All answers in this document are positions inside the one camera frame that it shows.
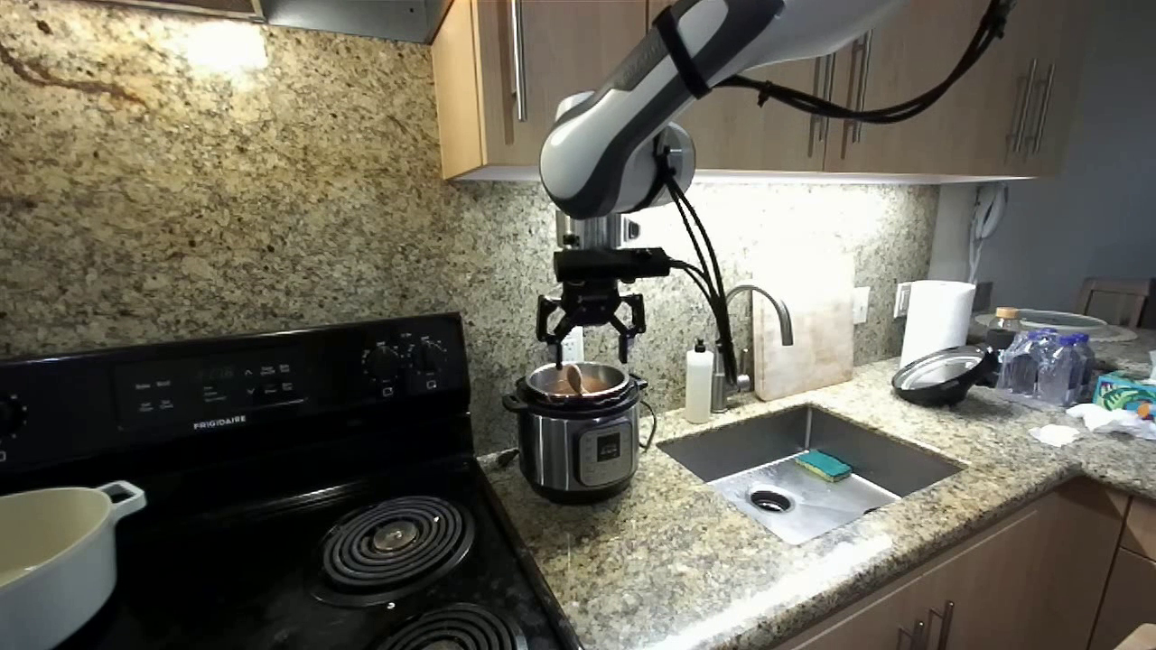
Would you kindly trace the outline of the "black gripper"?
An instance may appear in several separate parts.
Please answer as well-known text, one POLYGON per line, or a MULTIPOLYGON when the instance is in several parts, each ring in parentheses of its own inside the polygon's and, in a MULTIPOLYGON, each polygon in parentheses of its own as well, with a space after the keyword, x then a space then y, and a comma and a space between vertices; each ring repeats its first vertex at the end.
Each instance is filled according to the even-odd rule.
POLYGON ((617 360, 628 360, 635 337, 647 329, 639 295, 620 295, 620 281, 664 280, 671 258, 664 251, 559 251, 552 275, 557 295, 538 299, 534 340, 550 345, 552 366, 563 366, 563 337, 577 325, 611 325, 617 333, 617 360))

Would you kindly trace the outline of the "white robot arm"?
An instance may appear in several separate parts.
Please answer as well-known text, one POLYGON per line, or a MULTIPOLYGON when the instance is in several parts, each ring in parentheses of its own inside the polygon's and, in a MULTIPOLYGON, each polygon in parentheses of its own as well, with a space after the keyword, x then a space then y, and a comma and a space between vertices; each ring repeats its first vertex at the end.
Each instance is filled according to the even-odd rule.
MULTIPOLYGON (((569 94, 538 153, 538 180, 563 217, 608 221, 669 198, 674 178, 662 146, 687 136, 674 115, 730 75, 824 59, 884 22, 904 0, 674 0, 615 75, 592 94, 569 94)), ((538 295, 538 345, 552 347, 577 325, 615 325, 617 359, 647 333, 642 299, 617 281, 671 270, 662 251, 577 242, 552 258, 559 299, 538 295)))

